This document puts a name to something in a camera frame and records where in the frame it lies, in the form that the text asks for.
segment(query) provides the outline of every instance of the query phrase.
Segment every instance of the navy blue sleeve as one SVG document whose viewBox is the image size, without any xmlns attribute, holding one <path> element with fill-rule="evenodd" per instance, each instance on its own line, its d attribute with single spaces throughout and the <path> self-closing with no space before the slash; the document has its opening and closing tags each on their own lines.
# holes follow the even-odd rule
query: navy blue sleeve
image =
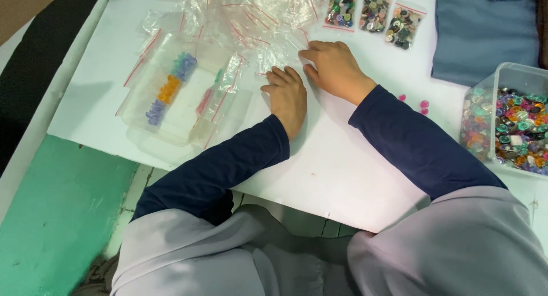
<svg viewBox="0 0 548 296">
<path fill-rule="evenodd" d="M 228 209 L 215 208 L 218 202 L 227 200 L 229 188 L 288 158 L 287 133 L 278 118 L 270 115 L 147 187 L 137 202 L 132 220 L 169 208 L 182 209 L 200 218 L 206 213 L 228 211 L 230 215 L 231 198 Z"/>
<path fill-rule="evenodd" d="M 438 125 L 380 85 L 360 103 L 348 124 L 432 200 L 472 186 L 507 189 Z"/>
</svg>

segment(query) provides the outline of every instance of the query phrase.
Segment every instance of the plastic box of buttons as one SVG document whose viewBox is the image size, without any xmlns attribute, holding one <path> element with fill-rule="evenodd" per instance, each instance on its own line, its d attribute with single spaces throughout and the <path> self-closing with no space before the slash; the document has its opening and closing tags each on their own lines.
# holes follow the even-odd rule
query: plastic box of buttons
<svg viewBox="0 0 548 296">
<path fill-rule="evenodd" d="M 548 71 L 504 62 L 464 97 L 460 144 L 495 171 L 548 179 Z"/>
</svg>

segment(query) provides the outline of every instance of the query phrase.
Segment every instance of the left hand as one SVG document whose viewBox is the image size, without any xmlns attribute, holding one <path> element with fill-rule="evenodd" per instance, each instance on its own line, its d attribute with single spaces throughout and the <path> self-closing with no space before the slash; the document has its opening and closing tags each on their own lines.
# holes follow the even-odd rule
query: left hand
<svg viewBox="0 0 548 296">
<path fill-rule="evenodd" d="M 261 90 L 270 95 L 270 112 L 282 123 L 287 137 L 294 139 L 306 116 L 306 89 L 295 69 L 286 66 L 284 70 L 273 66 L 266 73 L 270 85 Z"/>
</svg>

